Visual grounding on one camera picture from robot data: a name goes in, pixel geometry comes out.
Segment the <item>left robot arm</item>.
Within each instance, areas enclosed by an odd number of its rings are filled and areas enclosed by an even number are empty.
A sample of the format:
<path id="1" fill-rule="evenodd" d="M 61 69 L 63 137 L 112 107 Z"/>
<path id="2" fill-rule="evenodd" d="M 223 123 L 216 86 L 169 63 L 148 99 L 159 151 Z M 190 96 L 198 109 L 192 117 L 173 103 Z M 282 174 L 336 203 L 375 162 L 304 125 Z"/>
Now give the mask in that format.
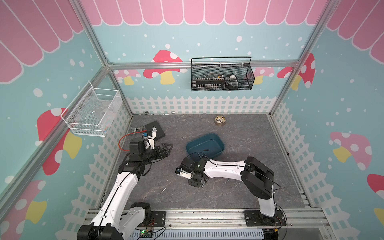
<path id="1" fill-rule="evenodd" d="M 140 225 L 150 225 L 152 212 L 149 203 L 134 203 L 124 214 L 126 203 L 145 168 L 170 156 L 172 144 L 156 145 L 154 136 L 133 138 L 114 186 L 103 206 L 90 224 L 82 225 L 77 240 L 126 240 Z"/>

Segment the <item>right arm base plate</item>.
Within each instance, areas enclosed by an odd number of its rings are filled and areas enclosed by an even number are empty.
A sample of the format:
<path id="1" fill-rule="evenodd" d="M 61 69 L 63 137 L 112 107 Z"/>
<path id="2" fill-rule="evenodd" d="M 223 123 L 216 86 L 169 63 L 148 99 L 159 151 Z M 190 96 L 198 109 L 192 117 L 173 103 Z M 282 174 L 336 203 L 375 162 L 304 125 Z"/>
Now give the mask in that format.
<path id="1" fill-rule="evenodd" d="M 285 227 L 287 218 L 282 210 L 277 210 L 274 217 L 267 217 L 261 214 L 259 210 L 244 211 L 247 227 Z"/>

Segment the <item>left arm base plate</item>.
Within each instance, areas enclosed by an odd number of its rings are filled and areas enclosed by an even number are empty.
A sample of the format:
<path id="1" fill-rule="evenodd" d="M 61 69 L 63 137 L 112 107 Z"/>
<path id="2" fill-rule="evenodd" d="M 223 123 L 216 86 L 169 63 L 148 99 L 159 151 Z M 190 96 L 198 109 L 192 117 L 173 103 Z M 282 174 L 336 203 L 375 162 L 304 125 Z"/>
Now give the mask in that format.
<path id="1" fill-rule="evenodd" d="M 149 228 L 149 227 L 164 227 L 166 220 L 166 211 L 151 211 L 149 216 L 145 216 L 145 219 L 139 225 L 138 228 Z"/>

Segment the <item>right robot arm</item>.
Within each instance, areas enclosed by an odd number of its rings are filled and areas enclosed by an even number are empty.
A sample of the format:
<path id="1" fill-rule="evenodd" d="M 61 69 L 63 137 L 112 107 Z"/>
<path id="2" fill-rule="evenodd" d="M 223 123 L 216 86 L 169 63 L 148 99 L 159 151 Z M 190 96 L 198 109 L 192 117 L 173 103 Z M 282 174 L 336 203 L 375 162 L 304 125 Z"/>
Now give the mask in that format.
<path id="1" fill-rule="evenodd" d="M 276 216 L 277 205 L 274 193 L 279 186 L 274 178 L 274 172 L 254 157 L 244 161 L 222 162 L 201 158 L 198 162 L 184 158 L 176 168 L 176 174 L 188 179 L 188 184 L 201 188 L 212 178 L 225 178 L 243 182 L 253 196 L 258 199 L 260 215 L 273 219 Z"/>

